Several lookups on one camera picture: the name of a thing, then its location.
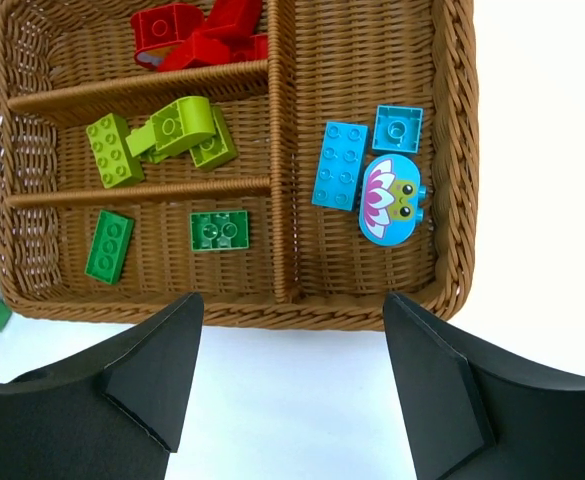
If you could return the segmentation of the red curved lego brick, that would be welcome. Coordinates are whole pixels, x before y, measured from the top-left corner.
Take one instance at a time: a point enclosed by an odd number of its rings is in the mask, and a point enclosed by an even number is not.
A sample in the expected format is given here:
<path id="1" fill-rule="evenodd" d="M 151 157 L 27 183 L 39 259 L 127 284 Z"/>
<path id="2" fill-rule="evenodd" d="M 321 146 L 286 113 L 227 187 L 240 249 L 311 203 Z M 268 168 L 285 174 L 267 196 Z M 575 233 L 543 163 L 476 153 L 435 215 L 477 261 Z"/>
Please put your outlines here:
<path id="1" fill-rule="evenodd" d="M 222 41 L 193 33 L 174 48 L 157 67 L 158 72 L 223 65 L 230 62 L 231 53 Z"/>

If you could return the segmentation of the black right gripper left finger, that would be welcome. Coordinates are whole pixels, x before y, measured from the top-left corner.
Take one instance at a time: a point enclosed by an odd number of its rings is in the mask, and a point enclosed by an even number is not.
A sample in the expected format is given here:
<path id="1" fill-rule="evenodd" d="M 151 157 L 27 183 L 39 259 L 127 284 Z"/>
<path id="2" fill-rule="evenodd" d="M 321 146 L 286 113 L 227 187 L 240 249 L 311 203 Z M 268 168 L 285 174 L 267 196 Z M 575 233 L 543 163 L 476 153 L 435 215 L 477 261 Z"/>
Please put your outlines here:
<path id="1" fill-rule="evenodd" d="M 0 479 L 162 479 L 177 452 L 204 302 L 0 383 Z"/>

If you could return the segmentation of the teal printed lego brick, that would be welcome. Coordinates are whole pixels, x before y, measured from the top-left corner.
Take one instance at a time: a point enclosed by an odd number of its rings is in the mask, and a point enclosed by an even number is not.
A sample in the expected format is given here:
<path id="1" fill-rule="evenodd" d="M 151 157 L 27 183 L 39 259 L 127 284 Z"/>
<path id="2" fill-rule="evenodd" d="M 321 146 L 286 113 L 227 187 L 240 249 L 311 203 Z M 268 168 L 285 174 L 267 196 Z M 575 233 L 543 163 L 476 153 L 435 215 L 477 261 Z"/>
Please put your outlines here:
<path id="1" fill-rule="evenodd" d="M 361 232 L 382 247 L 400 245 L 424 220 L 421 203 L 426 195 L 420 170 L 410 158 L 400 154 L 376 158 L 363 174 Z"/>

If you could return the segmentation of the light blue lego stack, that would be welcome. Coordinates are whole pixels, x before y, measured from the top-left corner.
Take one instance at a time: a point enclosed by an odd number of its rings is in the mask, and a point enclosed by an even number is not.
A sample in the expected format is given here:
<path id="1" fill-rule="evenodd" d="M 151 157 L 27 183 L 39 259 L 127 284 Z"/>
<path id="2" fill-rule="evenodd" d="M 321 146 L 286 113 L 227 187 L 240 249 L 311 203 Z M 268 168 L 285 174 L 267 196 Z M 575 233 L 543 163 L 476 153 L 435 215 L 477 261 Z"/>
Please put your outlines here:
<path id="1" fill-rule="evenodd" d="M 86 127 L 86 135 L 104 188 L 134 186 L 145 180 L 140 160 L 126 142 L 127 121 L 109 113 Z"/>

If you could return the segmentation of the dark green square lego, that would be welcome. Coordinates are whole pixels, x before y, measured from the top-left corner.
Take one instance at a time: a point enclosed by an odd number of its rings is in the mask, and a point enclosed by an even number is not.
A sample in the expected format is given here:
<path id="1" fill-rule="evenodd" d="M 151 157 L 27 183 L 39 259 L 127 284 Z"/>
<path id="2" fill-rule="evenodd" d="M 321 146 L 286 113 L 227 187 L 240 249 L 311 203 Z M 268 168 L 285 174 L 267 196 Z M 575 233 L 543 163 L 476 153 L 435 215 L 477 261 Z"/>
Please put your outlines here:
<path id="1" fill-rule="evenodd" d="M 242 250 L 250 246 L 246 210 L 191 213 L 190 232 L 194 252 Z"/>

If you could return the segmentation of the small lime lego brick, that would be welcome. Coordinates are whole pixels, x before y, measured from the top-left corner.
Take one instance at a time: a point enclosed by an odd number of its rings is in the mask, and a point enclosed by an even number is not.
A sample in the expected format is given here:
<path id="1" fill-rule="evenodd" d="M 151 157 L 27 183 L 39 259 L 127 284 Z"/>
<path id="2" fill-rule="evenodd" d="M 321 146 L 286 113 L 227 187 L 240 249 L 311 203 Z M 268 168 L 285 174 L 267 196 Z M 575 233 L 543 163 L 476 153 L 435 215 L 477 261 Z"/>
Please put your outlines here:
<path id="1" fill-rule="evenodd" d="M 126 143 L 132 157 L 138 158 L 141 162 L 158 164 L 169 157 L 168 154 L 158 152 L 154 130 L 150 122 L 131 130 L 126 137 Z"/>

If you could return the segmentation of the dark green long lego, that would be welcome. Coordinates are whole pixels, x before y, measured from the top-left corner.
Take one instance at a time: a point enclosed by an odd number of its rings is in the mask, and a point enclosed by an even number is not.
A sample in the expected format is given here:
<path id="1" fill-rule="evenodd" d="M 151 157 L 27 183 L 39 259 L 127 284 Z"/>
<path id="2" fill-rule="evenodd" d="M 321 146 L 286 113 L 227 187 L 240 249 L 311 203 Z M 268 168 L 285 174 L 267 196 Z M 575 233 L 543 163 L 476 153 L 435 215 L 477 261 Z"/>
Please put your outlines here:
<path id="1" fill-rule="evenodd" d="M 123 269 L 134 220 L 101 210 L 93 236 L 85 273 L 108 285 L 116 284 Z"/>

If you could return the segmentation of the teal long lego brick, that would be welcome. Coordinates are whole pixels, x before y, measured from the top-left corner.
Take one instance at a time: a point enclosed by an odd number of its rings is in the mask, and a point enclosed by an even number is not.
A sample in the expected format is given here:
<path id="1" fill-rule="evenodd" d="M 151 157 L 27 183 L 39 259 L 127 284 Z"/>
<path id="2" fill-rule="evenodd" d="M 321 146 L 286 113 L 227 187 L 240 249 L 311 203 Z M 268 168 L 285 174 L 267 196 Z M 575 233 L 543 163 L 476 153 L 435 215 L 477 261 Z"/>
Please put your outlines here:
<path id="1" fill-rule="evenodd" d="M 353 211 L 358 198 L 369 129 L 365 125 L 326 123 L 312 204 Z"/>

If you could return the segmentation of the red flower printed lego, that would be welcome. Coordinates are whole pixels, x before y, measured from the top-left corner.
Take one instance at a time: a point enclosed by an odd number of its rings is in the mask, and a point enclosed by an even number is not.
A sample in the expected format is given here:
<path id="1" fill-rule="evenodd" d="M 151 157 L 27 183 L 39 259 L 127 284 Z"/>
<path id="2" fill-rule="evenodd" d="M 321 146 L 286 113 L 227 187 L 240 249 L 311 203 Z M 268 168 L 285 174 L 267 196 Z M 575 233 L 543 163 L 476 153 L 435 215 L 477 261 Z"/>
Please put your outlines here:
<path id="1" fill-rule="evenodd" d="M 175 2 L 134 13 L 130 25 L 135 38 L 135 62 L 150 70 L 204 23 L 197 6 Z"/>

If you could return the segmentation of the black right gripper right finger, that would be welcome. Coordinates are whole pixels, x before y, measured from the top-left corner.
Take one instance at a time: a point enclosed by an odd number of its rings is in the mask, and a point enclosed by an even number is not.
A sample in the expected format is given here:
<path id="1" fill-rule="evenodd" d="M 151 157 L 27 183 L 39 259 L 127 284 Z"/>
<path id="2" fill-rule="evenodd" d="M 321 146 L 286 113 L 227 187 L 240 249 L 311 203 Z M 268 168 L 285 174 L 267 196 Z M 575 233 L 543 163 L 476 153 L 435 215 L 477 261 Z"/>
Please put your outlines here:
<path id="1" fill-rule="evenodd" d="M 585 479 L 585 377 L 528 360 L 400 293 L 383 320 L 417 478 Z"/>

